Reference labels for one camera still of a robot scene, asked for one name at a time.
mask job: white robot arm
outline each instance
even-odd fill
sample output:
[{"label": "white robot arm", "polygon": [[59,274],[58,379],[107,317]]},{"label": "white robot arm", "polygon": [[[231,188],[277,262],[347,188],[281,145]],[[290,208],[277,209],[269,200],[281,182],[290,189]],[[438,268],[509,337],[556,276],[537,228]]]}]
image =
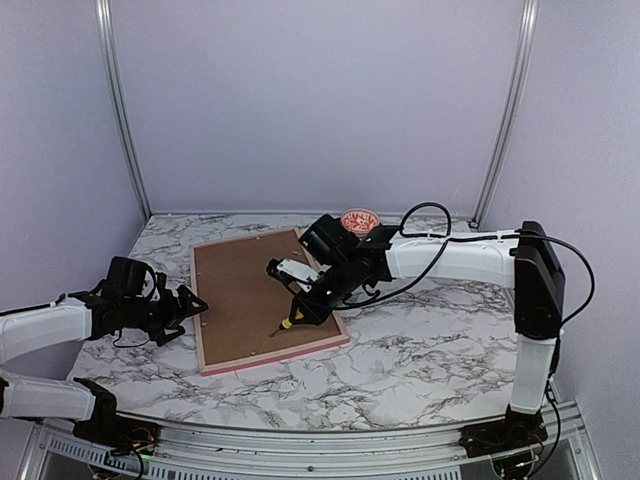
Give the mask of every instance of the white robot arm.
[{"label": "white robot arm", "polygon": [[[146,279],[152,280],[153,286],[143,295]],[[155,273],[146,263],[114,257],[107,278],[90,292],[1,312],[0,366],[44,347],[95,340],[123,328],[143,330],[149,341],[164,345],[184,333],[180,326],[183,319],[208,308],[186,286],[178,287],[174,295],[165,284],[166,275]],[[0,418],[73,419],[78,421],[74,429],[77,436],[104,444],[120,443],[126,421],[116,415],[115,397],[89,380],[75,380],[63,382],[0,370]]]},{"label": "white robot arm", "polygon": [[[427,275],[514,289],[518,357],[505,420],[468,427],[461,444],[469,447],[469,456],[476,456],[536,443],[547,438],[540,408],[557,363],[565,284],[560,263],[542,237],[539,224],[524,222],[518,231],[448,236],[405,234],[400,226],[380,225],[360,240],[338,219],[325,215],[300,237],[300,243],[328,269],[315,274],[307,265],[277,259],[267,267],[267,273],[294,294],[289,317],[279,329],[319,325],[333,310],[372,305],[408,290]],[[344,302],[361,286],[374,288],[380,281],[394,279],[413,281],[391,294],[377,291],[363,302]],[[298,292],[289,287],[291,283],[300,285]],[[483,437],[484,445],[463,442]]]}]

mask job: white marble countertop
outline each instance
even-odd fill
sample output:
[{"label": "white marble countertop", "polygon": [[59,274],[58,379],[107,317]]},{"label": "white marble countertop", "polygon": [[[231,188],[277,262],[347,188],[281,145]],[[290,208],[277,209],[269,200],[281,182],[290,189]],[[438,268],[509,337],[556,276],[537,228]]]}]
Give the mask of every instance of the white marble countertop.
[{"label": "white marble countertop", "polygon": [[[189,285],[189,246],[317,216],[155,216],[131,256]],[[398,223],[398,219],[382,219]],[[413,228],[442,231],[442,222]],[[463,222],[454,230],[467,231]],[[389,302],[343,312],[349,345],[202,377],[193,321],[163,346],[117,349],[85,342],[69,378],[113,392],[119,409],[178,421],[293,430],[377,429],[469,420],[505,411],[516,359],[510,307],[498,287],[425,280]],[[122,343],[146,339],[126,330]]]}]

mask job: bowl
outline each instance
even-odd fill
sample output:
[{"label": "bowl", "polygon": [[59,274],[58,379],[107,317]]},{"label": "bowl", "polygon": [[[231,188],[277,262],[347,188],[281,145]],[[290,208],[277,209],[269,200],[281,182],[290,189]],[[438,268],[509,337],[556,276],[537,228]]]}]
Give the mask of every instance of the bowl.
[{"label": "bowl", "polygon": [[370,210],[364,208],[352,208],[347,210],[340,217],[342,226],[355,233],[358,237],[364,238],[375,227],[380,225],[380,218]]}]

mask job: aluminum frame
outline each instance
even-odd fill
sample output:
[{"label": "aluminum frame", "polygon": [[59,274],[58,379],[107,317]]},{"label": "aluminum frame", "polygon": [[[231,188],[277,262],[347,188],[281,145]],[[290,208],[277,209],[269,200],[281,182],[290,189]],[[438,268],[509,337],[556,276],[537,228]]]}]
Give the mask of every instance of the aluminum frame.
[{"label": "aluminum frame", "polygon": [[138,155],[131,135],[131,126],[127,118],[127,109],[122,92],[122,82],[120,80],[120,70],[118,68],[118,56],[116,54],[116,44],[113,35],[113,25],[111,24],[111,4],[109,0],[96,0],[96,16],[98,19],[98,30],[102,44],[107,79],[109,81],[109,93],[113,103],[116,116],[116,123],[120,133],[120,141],[125,153],[127,169],[131,178],[131,184],[138,202],[140,213],[145,223],[149,221],[151,215],[151,205],[144,186]]},{"label": "aluminum frame", "polygon": [[[560,405],[562,439],[569,442],[573,461],[582,480],[599,480],[593,451],[586,435],[580,410],[575,402]],[[553,443],[557,423],[552,409],[543,409],[549,431],[547,444]],[[161,433],[153,456],[145,458],[144,478],[176,480],[233,479],[275,480],[282,478],[328,479],[360,478],[398,480],[410,478],[455,479],[465,464],[486,463],[527,449],[493,457],[468,459],[458,446],[459,429],[473,422],[429,427],[376,431],[291,432],[207,425],[150,419],[160,424]],[[63,420],[47,420],[34,428],[28,462],[21,480],[40,478],[46,454],[57,453],[114,472],[135,475],[135,457],[118,457],[105,463],[107,447],[73,437],[72,426]]]},{"label": "aluminum frame", "polygon": [[484,221],[489,210],[489,206],[491,205],[491,200],[498,184],[500,172],[504,166],[504,160],[509,146],[509,139],[511,138],[513,124],[518,107],[522,100],[527,72],[529,70],[529,64],[531,63],[531,50],[533,47],[533,37],[537,19],[538,0],[525,0],[524,8],[522,9],[520,34],[518,36],[513,72],[511,73],[511,84],[507,95],[507,103],[502,114],[500,130],[498,131],[496,143],[493,147],[489,170],[487,171],[487,176],[472,219],[476,226],[482,226],[482,222]]}]

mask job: white wall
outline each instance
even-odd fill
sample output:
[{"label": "white wall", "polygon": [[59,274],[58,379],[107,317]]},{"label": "white wall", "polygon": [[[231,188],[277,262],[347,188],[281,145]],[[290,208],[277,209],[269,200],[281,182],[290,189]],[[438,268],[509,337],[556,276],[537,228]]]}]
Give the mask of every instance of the white wall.
[{"label": "white wall", "polygon": [[[0,310],[92,288],[142,227],[118,140],[94,2],[0,4]],[[64,378],[79,344],[3,368]],[[0,477],[28,433],[0,421]]]},{"label": "white wall", "polygon": [[156,211],[472,215],[522,1],[112,4]]},{"label": "white wall", "polygon": [[[595,269],[567,325],[558,384],[577,397],[604,479],[640,464],[640,3],[543,0],[528,83],[484,224],[542,222]],[[567,313],[587,277],[567,255]]]}]

